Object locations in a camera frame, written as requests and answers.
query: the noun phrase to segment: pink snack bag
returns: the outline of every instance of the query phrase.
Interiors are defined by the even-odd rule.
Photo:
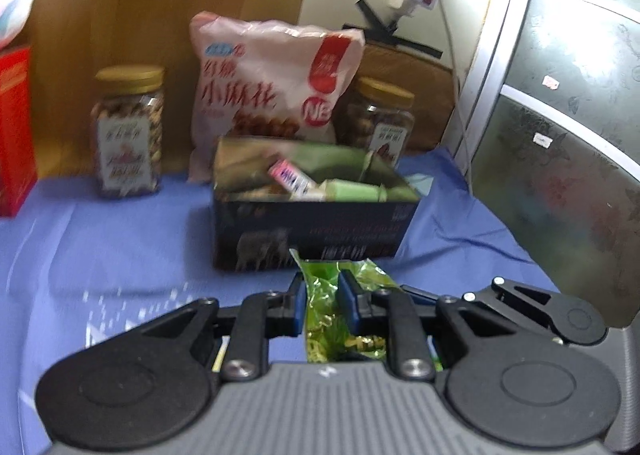
[[[222,135],[334,142],[331,113],[364,52],[362,31],[201,12],[191,20],[200,79],[191,120],[191,181],[209,181]]]

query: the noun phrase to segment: white jar label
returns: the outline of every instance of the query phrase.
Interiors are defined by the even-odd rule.
[[[395,166],[396,162],[398,162],[406,136],[406,128],[380,122],[376,125],[376,129],[371,137],[369,150],[380,155],[383,160]]]
[[[148,118],[99,119],[98,151],[105,190],[118,190],[124,196],[152,188]]]

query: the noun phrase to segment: plastic jar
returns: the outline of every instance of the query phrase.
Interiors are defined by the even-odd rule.
[[[95,78],[101,98],[91,111],[100,193],[128,197],[160,189],[162,79],[157,66],[107,67]]]
[[[341,140],[375,151],[395,166],[414,128],[414,116],[407,110],[415,96],[399,86],[367,77],[358,78],[356,91],[342,118]]]

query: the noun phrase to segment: red box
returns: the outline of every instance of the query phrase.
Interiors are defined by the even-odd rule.
[[[35,184],[28,47],[0,54],[0,216],[15,216]]]

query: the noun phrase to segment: green snack packet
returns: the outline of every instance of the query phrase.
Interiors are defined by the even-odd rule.
[[[349,353],[359,353],[373,359],[384,359],[385,340],[379,337],[354,337],[338,312],[335,292],[338,273],[348,269],[366,291],[398,285],[371,260],[308,261],[291,250],[305,276],[308,295],[305,336],[306,359],[310,363],[340,361]]]

